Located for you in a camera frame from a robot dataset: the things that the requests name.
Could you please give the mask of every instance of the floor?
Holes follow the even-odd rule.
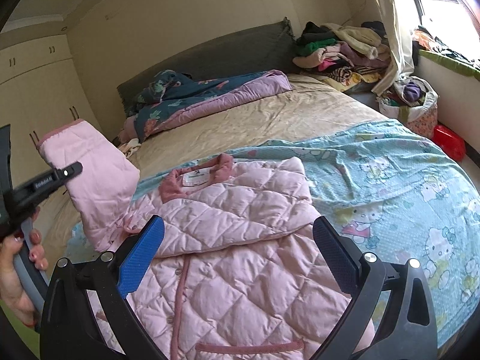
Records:
[[[475,185],[475,187],[477,188],[477,191],[480,192],[480,168],[476,166],[476,164],[471,159],[469,159],[469,157],[465,157],[459,165],[470,177],[473,185]]]
[[[350,97],[353,97],[355,100],[359,101],[362,104],[378,111],[378,103],[376,102],[375,93],[352,93]],[[470,177],[473,184],[477,188],[477,191],[480,191],[480,168],[471,160],[469,157],[465,157],[462,162],[459,163],[465,173]]]

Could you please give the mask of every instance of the white wardrobe door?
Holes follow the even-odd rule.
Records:
[[[20,95],[31,120],[32,132],[40,139],[73,121],[55,65],[48,64],[15,78],[20,83]]]
[[[54,63],[52,68],[56,69],[55,76],[58,77],[58,87],[63,87],[63,102],[67,108],[71,108],[75,115],[78,114],[78,117],[86,120],[101,132],[97,118],[83,91],[73,60],[67,59]]]
[[[29,136],[33,126],[21,87],[23,83],[18,79],[0,85],[0,125],[10,124],[10,169],[14,187],[49,169]]]

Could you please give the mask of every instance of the wardrobe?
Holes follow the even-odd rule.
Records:
[[[0,126],[10,124],[14,186],[49,169],[36,142],[78,118],[101,131],[78,79],[66,35],[0,50]]]

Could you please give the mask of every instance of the light blue blanket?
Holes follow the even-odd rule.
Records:
[[[304,142],[269,140],[228,153],[238,161],[299,157],[315,207],[339,233],[383,261],[418,258],[433,296],[438,346],[474,311],[480,293],[479,195],[464,171],[429,140],[387,120]],[[142,181],[134,199],[157,187],[167,173]],[[67,256],[74,261],[97,256],[80,224],[74,232]],[[375,326],[387,299],[385,294],[379,301]]]

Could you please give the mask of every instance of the metal screw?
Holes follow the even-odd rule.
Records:
[[[100,259],[104,263],[108,263],[109,261],[113,260],[113,253],[111,251],[106,251],[105,253],[102,253],[102,255],[100,256]]]
[[[62,258],[62,259],[58,260],[58,262],[57,262],[57,266],[59,268],[63,268],[67,264],[68,264],[68,259],[66,259],[66,258]]]
[[[375,261],[377,261],[377,256],[370,252],[365,253],[363,255],[363,258],[365,259],[365,261],[368,261],[369,263],[374,263]]]
[[[420,268],[420,261],[417,259],[410,259],[409,264],[412,268]]]

